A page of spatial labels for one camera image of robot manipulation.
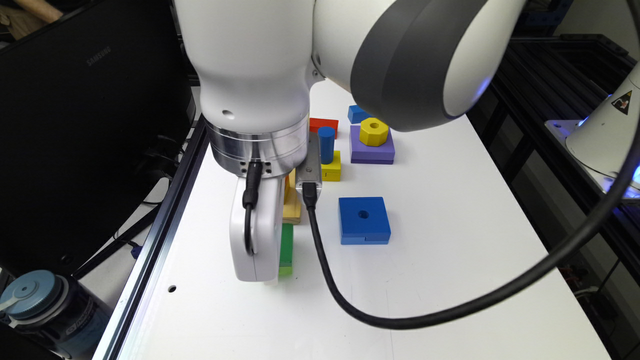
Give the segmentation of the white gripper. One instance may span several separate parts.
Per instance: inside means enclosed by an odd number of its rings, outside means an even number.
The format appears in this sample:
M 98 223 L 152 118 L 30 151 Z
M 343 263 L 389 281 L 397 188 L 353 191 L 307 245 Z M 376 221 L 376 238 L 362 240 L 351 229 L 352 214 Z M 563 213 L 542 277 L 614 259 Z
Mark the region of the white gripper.
M 245 282 L 270 282 L 277 278 L 280 262 L 284 206 L 283 177 L 263 179 L 258 191 L 257 208 L 251 212 L 253 254 L 245 247 L 246 210 L 242 196 L 245 179 L 239 178 L 234 195 L 229 236 L 236 277 Z

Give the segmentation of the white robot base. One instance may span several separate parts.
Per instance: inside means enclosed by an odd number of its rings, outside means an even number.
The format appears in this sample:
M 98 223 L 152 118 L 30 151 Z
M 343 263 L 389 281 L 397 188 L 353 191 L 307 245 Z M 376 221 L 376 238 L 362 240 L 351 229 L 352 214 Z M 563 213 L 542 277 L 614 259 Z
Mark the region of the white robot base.
M 582 120 L 548 120 L 545 127 L 606 193 L 618 177 L 639 125 L 639 68 Z

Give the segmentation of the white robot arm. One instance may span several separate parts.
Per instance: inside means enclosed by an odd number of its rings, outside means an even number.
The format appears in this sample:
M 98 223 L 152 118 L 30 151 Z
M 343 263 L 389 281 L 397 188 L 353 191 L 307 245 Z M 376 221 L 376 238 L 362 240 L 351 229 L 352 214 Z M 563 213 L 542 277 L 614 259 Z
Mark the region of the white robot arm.
M 504 55 L 523 0 L 178 0 L 217 163 L 237 187 L 235 274 L 278 275 L 284 180 L 317 167 L 310 91 L 331 80 L 392 129 L 464 115 Z

